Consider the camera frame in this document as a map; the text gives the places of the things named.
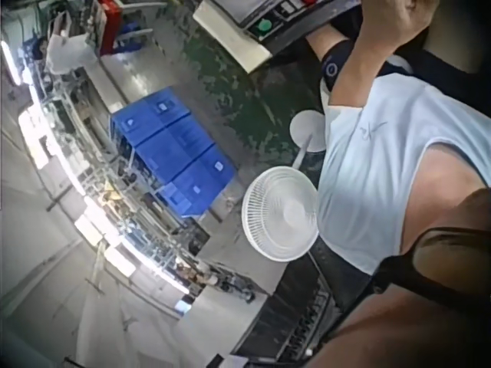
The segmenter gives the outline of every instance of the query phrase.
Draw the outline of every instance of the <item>blue bin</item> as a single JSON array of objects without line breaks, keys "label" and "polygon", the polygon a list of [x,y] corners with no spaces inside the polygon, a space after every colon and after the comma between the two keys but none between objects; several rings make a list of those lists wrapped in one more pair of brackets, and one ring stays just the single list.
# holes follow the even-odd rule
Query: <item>blue bin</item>
[{"label": "blue bin", "polygon": [[124,110],[126,109],[115,113],[113,120],[118,130],[133,147],[140,145],[169,125],[165,124],[146,104],[139,110],[130,109],[129,113]]},{"label": "blue bin", "polygon": [[155,134],[135,150],[162,184],[170,182],[193,161],[168,130]]},{"label": "blue bin", "polygon": [[189,109],[174,95],[168,87],[144,98],[150,109],[167,125],[189,115]]},{"label": "blue bin", "polygon": [[167,130],[193,159],[213,145],[208,133],[192,115],[176,121]]},{"label": "blue bin", "polygon": [[225,186],[217,182],[200,161],[195,161],[161,191],[181,217],[200,216]]},{"label": "blue bin", "polygon": [[224,186],[227,186],[236,174],[236,168],[216,145],[211,146],[198,160],[212,177]]}]

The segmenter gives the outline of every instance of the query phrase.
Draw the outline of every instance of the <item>white electric fan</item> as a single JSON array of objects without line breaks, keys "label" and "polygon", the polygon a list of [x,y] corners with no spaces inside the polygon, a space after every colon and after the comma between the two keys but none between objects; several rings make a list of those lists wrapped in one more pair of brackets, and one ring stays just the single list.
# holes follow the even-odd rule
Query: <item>white electric fan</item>
[{"label": "white electric fan", "polygon": [[324,115],[297,114],[290,124],[300,146],[293,166],[276,166],[258,176],[245,193],[242,226],[252,247],[265,257],[289,262],[308,252],[318,237],[317,189],[298,171],[306,152],[325,150]]}]

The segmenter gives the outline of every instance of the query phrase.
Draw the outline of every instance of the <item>green floor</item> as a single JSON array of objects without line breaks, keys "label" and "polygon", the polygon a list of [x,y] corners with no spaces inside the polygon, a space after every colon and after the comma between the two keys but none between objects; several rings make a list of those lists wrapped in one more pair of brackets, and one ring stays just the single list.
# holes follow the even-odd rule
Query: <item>green floor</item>
[{"label": "green floor", "polygon": [[[319,76],[313,54],[307,50],[305,55],[300,54],[299,62],[264,66],[248,75],[195,23],[188,8],[170,5],[157,18],[172,30],[174,41],[178,39],[181,43],[181,54],[173,55],[175,51],[167,47],[170,39],[160,42],[166,56],[181,64],[184,59],[189,68],[197,71],[197,79],[209,100],[215,101],[226,125],[234,129],[242,143],[260,162],[274,166],[291,164],[297,151],[288,133],[291,119],[301,110],[320,109]],[[309,157],[304,168],[317,172],[318,161]]]}]

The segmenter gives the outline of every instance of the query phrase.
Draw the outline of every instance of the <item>green button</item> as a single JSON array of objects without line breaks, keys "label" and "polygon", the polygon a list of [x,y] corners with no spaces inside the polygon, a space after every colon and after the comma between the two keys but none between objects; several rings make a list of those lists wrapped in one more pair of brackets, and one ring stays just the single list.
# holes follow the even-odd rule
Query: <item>green button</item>
[{"label": "green button", "polygon": [[269,31],[273,26],[273,23],[268,20],[268,19],[261,19],[261,21],[259,22],[258,24],[258,29],[261,31],[261,32],[267,32]]}]

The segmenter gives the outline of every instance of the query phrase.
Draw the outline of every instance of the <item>black machine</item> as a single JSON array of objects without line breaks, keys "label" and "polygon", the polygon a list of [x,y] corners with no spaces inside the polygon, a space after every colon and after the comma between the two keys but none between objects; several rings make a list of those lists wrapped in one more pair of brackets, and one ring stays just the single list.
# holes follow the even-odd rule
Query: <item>black machine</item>
[{"label": "black machine", "polygon": [[248,35],[263,44],[287,32],[289,38],[303,37],[360,4],[360,0],[212,1]]}]

